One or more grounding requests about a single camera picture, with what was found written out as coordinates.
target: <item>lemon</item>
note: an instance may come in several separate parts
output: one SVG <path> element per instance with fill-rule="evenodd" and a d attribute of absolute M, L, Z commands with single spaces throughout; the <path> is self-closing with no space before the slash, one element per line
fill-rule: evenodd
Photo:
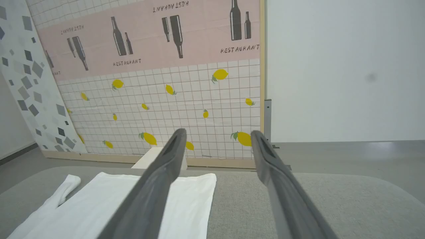
<path fill-rule="evenodd" d="M 77 134 L 77 135 L 78 135 L 78 137 L 80 137 L 81 142 L 82 142 L 83 144 L 85 144 L 85 142 L 84 142 L 84 138 L 83 138 L 81 135 L 79 135 L 79 134 Z"/>
<path fill-rule="evenodd" d="M 191 142 L 189 142 L 189 141 L 186 141 L 186 148 L 188 150 L 194 150 L 195 149 L 195 147 L 193 146 L 193 144 Z"/>
<path fill-rule="evenodd" d="M 85 95 L 85 93 L 81 92 L 81 98 L 85 101 L 90 100 L 89 98 L 87 98 L 87 96 Z"/>
<path fill-rule="evenodd" d="M 208 118 L 208 110 L 204 110 L 204 118 Z"/>
<path fill-rule="evenodd" d="M 146 142 L 148 142 L 150 145 L 157 145 L 155 137 L 151 135 L 150 133 L 146 133 L 146 132 L 140 133 L 139 138 L 145 139 Z"/>
<path fill-rule="evenodd" d="M 142 104 L 142 108 L 144 108 L 145 110 L 149 109 L 149 107 L 147 107 L 145 104 Z"/>
<path fill-rule="evenodd" d="M 238 139 L 242 145 L 251 147 L 251 136 L 249 134 L 236 131 L 236 133 L 230 135 L 230 138 L 232 137 L 235 141 Z"/>
<path fill-rule="evenodd" d="M 170 85 L 165 86 L 165 90 L 170 94 L 170 95 L 175 95 L 177 94 L 176 91 L 173 90 L 173 88 Z"/>
<path fill-rule="evenodd" d="M 245 103 L 246 103 L 247 105 L 249 105 L 249 106 L 253 106 L 253 105 L 255 105 L 255 102 L 252 102 L 252 100 L 251 100 L 250 98 L 247 98 L 247 99 L 245 100 Z"/>
<path fill-rule="evenodd" d="M 119 89 L 119 88 L 121 88 L 123 85 L 124 85 L 124 83 L 123 83 L 121 80 L 119 80 L 119 79 L 115 79 L 115 80 L 112 82 L 112 89 L 113 89 L 113 90 Z"/>
<path fill-rule="evenodd" d="M 217 80 L 222 80 L 222 79 L 226 78 L 228 74 L 229 73 L 227 73 L 226 70 L 224 70 L 224 69 L 218 69 L 212 75 L 211 81 L 215 84 L 215 82 L 217 82 Z"/>
<path fill-rule="evenodd" d="M 103 144 L 106 145 L 108 148 L 113 148 L 113 145 L 111 142 L 104 140 Z"/>

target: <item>bottle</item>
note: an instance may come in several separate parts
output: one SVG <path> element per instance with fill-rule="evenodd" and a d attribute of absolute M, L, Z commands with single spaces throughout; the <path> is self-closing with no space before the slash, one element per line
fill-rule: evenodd
<path fill-rule="evenodd" d="M 85 61 L 85 53 L 84 49 L 82 48 L 81 41 L 79 40 L 79 37 L 72 37 L 72 41 L 74 42 L 75 50 L 77 51 L 78 57 L 82 61 L 82 64 L 84 65 L 84 69 L 88 71 L 88 66 Z"/>
<path fill-rule="evenodd" d="M 111 17 L 112 28 L 113 28 L 113 39 L 115 40 L 116 49 L 118 50 L 118 55 L 124 56 L 127 55 L 125 52 L 124 40 L 122 39 L 121 32 L 116 25 L 115 17 Z"/>
<path fill-rule="evenodd" d="M 67 38 L 68 46 L 71 49 L 72 55 L 75 57 L 74 48 L 72 47 L 71 39 Z"/>
<path fill-rule="evenodd" d="M 132 55 L 133 54 L 133 48 L 131 47 L 131 41 L 128 39 L 127 32 L 125 32 L 124 34 L 125 34 L 125 42 L 127 43 L 128 54 Z"/>
<path fill-rule="evenodd" d="M 245 39 L 251 39 L 251 21 L 249 20 L 249 12 L 245 12 Z"/>
<path fill-rule="evenodd" d="M 167 42 L 170 42 L 170 30 L 168 29 L 168 20 L 166 17 L 162 18 L 162 27 L 164 28 L 165 36 L 167 37 Z"/>
<path fill-rule="evenodd" d="M 241 11 L 238 8 L 238 0 L 232 0 L 230 10 L 230 34 L 232 41 L 242 39 Z"/>
<path fill-rule="evenodd" d="M 183 49 L 181 44 L 183 43 L 183 36 L 181 34 L 180 17 L 178 15 L 170 17 L 171 32 L 173 33 L 174 43 L 177 46 L 179 53 L 178 57 L 183 58 Z"/>
<path fill-rule="evenodd" d="M 47 51 L 46 51 L 46 58 L 47 58 L 47 62 L 49 63 L 50 68 L 53 68 L 54 66 L 53 66 L 52 59 L 50 58 L 49 53 L 47 53 Z"/>

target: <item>baseboard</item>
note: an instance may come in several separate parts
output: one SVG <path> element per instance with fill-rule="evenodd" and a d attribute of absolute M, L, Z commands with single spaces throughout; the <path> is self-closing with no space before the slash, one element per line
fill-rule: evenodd
<path fill-rule="evenodd" d="M 24 153 L 33 150 L 35 148 L 37 148 L 38 145 L 34 142 L 31 142 L 30 144 L 27 144 L 23 147 L 18 148 L 17 150 L 14 150 L 11 153 L 6 154 L 5 156 L 3 156 L 3 158 L 0 160 L 0 165 L 3 165 L 7 162 L 10 162 L 11 160 L 23 155 Z"/>
<path fill-rule="evenodd" d="M 137 155 L 106 155 L 106 154 L 79 154 L 72 152 L 58 152 L 42 150 L 46 158 L 72 159 L 98 162 L 136 163 L 141 156 Z M 254 160 L 249 159 L 204 159 L 186 158 L 188 166 L 218 167 L 218 168 L 255 168 Z"/>

